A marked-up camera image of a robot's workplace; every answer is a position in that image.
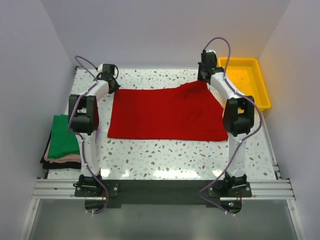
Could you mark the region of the yellow plastic bin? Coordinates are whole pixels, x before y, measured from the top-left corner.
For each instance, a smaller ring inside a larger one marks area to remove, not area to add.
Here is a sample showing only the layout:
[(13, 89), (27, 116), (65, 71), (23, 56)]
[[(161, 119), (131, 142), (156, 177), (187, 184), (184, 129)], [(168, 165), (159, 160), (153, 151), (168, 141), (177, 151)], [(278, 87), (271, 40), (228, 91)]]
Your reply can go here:
[(227, 67), (226, 74), (232, 83), (245, 95), (253, 96), (261, 111), (271, 108), (268, 90), (256, 58), (226, 57), (218, 59), (220, 67)]

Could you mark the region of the aluminium frame rail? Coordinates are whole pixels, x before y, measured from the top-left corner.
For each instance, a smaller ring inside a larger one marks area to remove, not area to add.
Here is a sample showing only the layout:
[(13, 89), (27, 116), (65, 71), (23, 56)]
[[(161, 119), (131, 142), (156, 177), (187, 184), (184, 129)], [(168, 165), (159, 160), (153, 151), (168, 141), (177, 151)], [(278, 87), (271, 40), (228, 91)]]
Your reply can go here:
[[(295, 234), (299, 240), (306, 239), (302, 222), (295, 207), (295, 194), (293, 191), (292, 183), (290, 179), (283, 179), (279, 165), (275, 160), (272, 160), (272, 174), (275, 175), (274, 179), (251, 179), (248, 180), (252, 197), (244, 197), (241, 203), (244, 201), (285, 201), (288, 207), (289, 215), (292, 220)], [(40, 200), (54, 200), (54, 199), (82, 199), (84, 197), (75, 196), (74, 183), (77, 183), (79, 179), (48, 179), (38, 178), (33, 188), (31, 201), (34, 203), (31, 210), (28, 211), (26, 222), (21, 232), (21, 239), (27, 239), (31, 235), (31, 228), (34, 223), (36, 212), (39, 208)], [(130, 179), (102, 179), (102, 180), (130, 180)], [(201, 180), (201, 179), (152, 179), (152, 180)], [(222, 210), (225, 214), (230, 214), (232, 209), (225, 209), (222, 205), (217, 204), (212, 206), (213, 202), (210, 202), (210, 206)]]

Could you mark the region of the pink folded t shirt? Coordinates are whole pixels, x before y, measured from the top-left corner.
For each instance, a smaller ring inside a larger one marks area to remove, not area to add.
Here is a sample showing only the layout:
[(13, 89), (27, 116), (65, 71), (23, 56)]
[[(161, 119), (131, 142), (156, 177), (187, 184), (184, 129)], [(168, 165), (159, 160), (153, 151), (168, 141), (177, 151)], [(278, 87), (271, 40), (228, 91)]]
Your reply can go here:
[(49, 158), (49, 150), (50, 150), (51, 142), (49, 142), (48, 147), (44, 153), (44, 161), (49, 163), (67, 163), (67, 162), (76, 162), (81, 163), (81, 156), (80, 154), (68, 154), (66, 156), (60, 157), (60, 158)]

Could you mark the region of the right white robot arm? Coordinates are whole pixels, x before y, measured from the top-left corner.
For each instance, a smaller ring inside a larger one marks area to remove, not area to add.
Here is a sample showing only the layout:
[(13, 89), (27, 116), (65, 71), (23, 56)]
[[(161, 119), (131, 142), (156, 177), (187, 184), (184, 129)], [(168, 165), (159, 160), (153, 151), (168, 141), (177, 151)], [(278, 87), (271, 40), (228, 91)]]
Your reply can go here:
[(218, 182), (218, 192), (233, 197), (247, 189), (249, 182), (245, 170), (246, 142), (254, 126), (255, 103), (252, 96), (244, 95), (228, 78), (226, 69), (218, 67), (214, 50), (203, 50), (198, 63), (198, 80), (207, 82), (218, 91), (225, 102), (222, 124), (228, 134), (229, 157), (225, 170), (199, 193), (213, 188)]

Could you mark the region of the red t shirt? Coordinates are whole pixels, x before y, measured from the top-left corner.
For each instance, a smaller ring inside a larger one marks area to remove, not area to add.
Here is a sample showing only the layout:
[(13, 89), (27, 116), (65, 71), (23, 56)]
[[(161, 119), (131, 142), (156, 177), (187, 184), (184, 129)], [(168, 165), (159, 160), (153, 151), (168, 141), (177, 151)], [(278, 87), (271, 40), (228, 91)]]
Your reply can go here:
[(125, 140), (223, 142), (223, 107), (204, 81), (166, 89), (120, 89), (107, 136)]

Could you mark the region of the green folded t shirt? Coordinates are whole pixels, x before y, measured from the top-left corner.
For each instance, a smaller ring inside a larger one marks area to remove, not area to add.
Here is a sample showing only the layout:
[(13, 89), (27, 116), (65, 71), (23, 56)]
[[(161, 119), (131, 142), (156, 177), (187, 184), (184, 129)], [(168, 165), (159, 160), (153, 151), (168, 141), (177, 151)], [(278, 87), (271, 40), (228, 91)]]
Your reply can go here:
[(67, 155), (79, 155), (80, 149), (77, 138), (68, 131), (68, 116), (54, 115), (51, 127), (50, 147), (48, 157), (60, 159)]

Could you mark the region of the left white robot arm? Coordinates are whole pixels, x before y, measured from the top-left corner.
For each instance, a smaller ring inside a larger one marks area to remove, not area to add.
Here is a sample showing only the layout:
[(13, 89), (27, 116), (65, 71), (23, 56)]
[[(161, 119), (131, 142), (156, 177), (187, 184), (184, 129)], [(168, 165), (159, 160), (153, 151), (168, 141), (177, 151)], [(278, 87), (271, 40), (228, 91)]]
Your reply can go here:
[(106, 95), (116, 92), (119, 69), (114, 64), (102, 63), (92, 84), (80, 94), (71, 94), (68, 99), (68, 131), (74, 134), (80, 152), (81, 172), (76, 189), (87, 196), (108, 196), (102, 183), (98, 164), (96, 136), (99, 128), (98, 102)]

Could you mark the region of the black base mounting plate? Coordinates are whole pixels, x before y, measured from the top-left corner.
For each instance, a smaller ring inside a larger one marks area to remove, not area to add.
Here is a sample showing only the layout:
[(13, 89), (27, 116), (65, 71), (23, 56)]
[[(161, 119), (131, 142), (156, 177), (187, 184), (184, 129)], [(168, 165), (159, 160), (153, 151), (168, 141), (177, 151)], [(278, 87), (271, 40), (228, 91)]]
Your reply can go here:
[(251, 186), (229, 187), (224, 180), (100, 180), (80, 176), (74, 195), (85, 198), (86, 210), (123, 205), (221, 205), (240, 210), (242, 199), (252, 197)]

